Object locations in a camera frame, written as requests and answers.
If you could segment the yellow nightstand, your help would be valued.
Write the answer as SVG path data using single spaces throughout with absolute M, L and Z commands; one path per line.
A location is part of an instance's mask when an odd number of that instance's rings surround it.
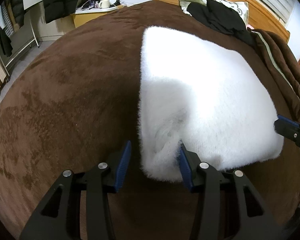
M 104 16 L 106 14 L 109 14 L 110 12 L 122 9 L 126 7 L 127 5 L 125 3 L 113 6 L 109 8 L 93 8 L 93 9 L 87 9 L 87 10 L 76 10 L 74 14 L 71 14 L 75 28 L 84 25 L 85 23 L 94 20 L 96 18 L 99 18 L 101 16 Z

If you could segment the folded brown green blanket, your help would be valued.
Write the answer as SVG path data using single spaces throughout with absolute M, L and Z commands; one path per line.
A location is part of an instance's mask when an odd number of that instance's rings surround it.
M 256 51 L 273 77 L 294 121 L 300 123 L 300 66 L 287 43 L 276 33 L 250 31 Z

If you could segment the metal storage rack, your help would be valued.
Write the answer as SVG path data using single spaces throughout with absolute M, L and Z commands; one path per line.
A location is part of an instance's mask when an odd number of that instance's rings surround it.
M 5 82 L 10 80 L 9 70 L 16 61 L 29 50 L 36 46 L 40 47 L 39 37 L 34 31 L 31 12 L 34 6 L 25 10 L 24 25 L 13 31 L 11 36 L 6 35 L 5 29 L 0 26 L 0 67 L 5 73 Z

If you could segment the white fleece garment black trim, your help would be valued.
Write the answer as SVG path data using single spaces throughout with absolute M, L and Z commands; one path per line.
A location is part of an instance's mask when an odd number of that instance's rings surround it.
M 179 148 L 218 170 L 277 158 L 275 105 L 241 54 L 166 27 L 145 29 L 139 138 L 148 178 L 181 181 Z

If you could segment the white green patterned pillow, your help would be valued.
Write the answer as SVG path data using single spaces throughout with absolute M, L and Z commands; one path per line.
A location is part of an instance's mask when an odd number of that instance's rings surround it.
M 245 25 L 248 25 L 248 20 L 249 20 L 248 2 L 230 2 L 228 0 L 214 0 L 214 1 L 222 3 L 226 7 L 234 9 L 234 11 L 236 11 L 239 14 L 241 19 L 245 23 Z M 179 0 L 179 5 L 180 5 L 183 13 L 191 15 L 187 11 L 187 7 L 190 5 L 191 2 L 196 2 L 196 3 L 202 4 L 202 5 L 207 4 L 207 0 Z

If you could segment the white mug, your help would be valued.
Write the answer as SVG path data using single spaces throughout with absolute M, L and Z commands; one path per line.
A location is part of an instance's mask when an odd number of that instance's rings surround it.
M 101 0 L 98 3 L 98 7 L 100 9 L 107 9 L 110 7 L 110 1 L 109 0 Z

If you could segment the brown fuzzy bed blanket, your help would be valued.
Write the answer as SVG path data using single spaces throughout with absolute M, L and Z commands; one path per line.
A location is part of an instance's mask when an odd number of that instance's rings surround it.
M 297 92 L 273 79 L 258 53 L 214 31 L 176 5 L 141 3 L 92 20 L 59 38 L 16 79 L 0 104 L 0 239 L 17 239 L 61 172 L 91 169 L 132 142 L 123 190 L 109 197 L 118 239 L 188 239 L 197 196 L 183 185 L 147 178 L 138 142 L 139 68 L 145 28 L 163 26 L 239 52 L 268 90 L 279 114 L 300 121 L 300 69 L 272 32 L 275 58 Z

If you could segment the black clothes pile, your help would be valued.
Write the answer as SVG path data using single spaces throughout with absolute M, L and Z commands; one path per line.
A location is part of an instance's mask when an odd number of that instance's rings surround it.
M 255 47 L 252 35 L 238 12 L 214 0 L 207 0 L 206 5 L 191 2 L 187 12 L 197 21 L 219 33 L 234 36 L 251 47 Z

